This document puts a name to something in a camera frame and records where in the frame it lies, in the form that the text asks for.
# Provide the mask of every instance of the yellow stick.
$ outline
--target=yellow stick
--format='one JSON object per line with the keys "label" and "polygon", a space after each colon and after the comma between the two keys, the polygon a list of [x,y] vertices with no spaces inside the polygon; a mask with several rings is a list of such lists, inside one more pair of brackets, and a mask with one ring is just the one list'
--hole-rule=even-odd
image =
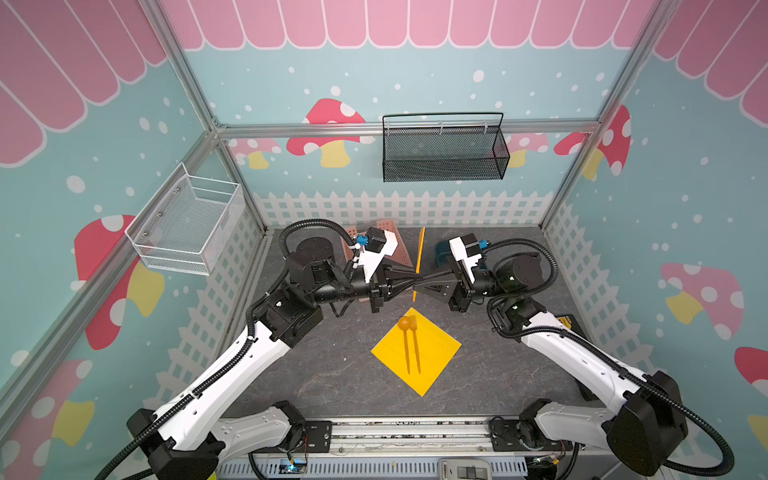
{"label": "yellow stick", "polygon": [[[416,261],[416,273],[419,272],[419,268],[422,265],[422,248],[424,247],[424,231],[426,227],[422,227],[422,232],[419,234],[419,259]],[[413,292],[413,301],[416,301],[416,292]]]}

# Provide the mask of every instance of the robotic arm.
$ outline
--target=robotic arm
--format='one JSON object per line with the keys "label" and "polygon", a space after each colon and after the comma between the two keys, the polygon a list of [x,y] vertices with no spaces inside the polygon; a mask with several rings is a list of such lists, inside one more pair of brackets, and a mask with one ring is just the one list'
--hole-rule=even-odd
{"label": "robotic arm", "polygon": [[[295,251],[288,250],[288,235],[315,226],[332,228],[355,250],[343,270],[335,264],[333,245],[325,238],[311,237]],[[537,252],[505,257],[489,270],[485,255],[508,245],[524,245]],[[328,220],[288,226],[280,235],[286,266],[265,295],[247,309],[246,329],[181,394],[155,412],[137,411],[127,423],[134,441],[96,479],[105,480],[136,448],[144,451],[151,467],[143,472],[145,476],[154,473],[160,480],[205,480],[218,463],[265,447],[277,446],[290,456],[309,436],[306,421],[288,402],[240,419],[222,419],[224,411],[323,319],[322,303],[329,303],[334,314],[341,316],[354,299],[367,296],[372,312],[377,313],[385,301],[410,288],[459,312],[467,311],[473,300],[488,297],[486,309],[496,333],[546,355],[605,405],[596,409],[539,399],[521,413],[514,429],[503,420],[502,424],[500,419],[491,420],[494,437],[531,450],[551,440],[610,449],[642,475],[654,474],[661,465],[700,476],[724,475],[732,469],[730,447],[709,424],[681,405],[671,377],[662,372],[649,376],[609,356],[531,298],[558,275],[554,257],[543,246],[526,239],[489,244],[469,234],[450,240],[452,255],[445,265],[423,275],[385,258],[396,247],[393,233],[376,228],[352,239]],[[550,265],[546,280],[541,276],[540,256]],[[338,301],[346,301],[341,313],[334,306]],[[686,417],[721,448],[723,461],[717,467],[688,467],[667,460],[687,435]]]}

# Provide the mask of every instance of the white wire mesh basket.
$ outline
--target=white wire mesh basket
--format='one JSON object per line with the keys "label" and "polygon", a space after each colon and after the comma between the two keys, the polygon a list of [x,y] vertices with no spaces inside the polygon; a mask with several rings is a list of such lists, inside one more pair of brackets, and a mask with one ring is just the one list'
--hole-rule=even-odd
{"label": "white wire mesh basket", "polygon": [[210,275],[244,210],[239,184],[179,164],[125,234],[149,268]]}

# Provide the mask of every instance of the wire basket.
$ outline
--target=wire basket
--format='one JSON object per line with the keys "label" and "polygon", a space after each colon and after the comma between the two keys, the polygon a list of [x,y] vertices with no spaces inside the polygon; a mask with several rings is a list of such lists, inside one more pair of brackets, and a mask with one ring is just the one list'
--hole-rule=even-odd
{"label": "wire basket", "polygon": [[384,181],[501,180],[509,162],[503,118],[497,112],[384,115]]}
{"label": "wire basket", "polygon": [[125,234],[149,268],[210,275],[244,210],[239,184],[179,164]]}

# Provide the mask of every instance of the yellow napkin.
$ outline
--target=yellow napkin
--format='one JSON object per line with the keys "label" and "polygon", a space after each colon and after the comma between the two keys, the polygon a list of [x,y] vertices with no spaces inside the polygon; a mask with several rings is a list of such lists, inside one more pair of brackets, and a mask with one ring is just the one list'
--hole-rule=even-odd
{"label": "yellow napkin", "polygon": [[411,373],[408,374],[403,331],[398,327],[397,323],[373,347],[371,353],[389,367],[403,382],[414,389],[416,393],[424,396],[462,344],[457,342],[448,333],[443,332],[440,327],[430,322],[427,317],[417,312],[414,308],[408,310],[404,316],[411,316],[416,321],[416,339],[419,344],[421,373],[419,373],[417,368],[413,331],[409,330],[406,334],[408,336]]}

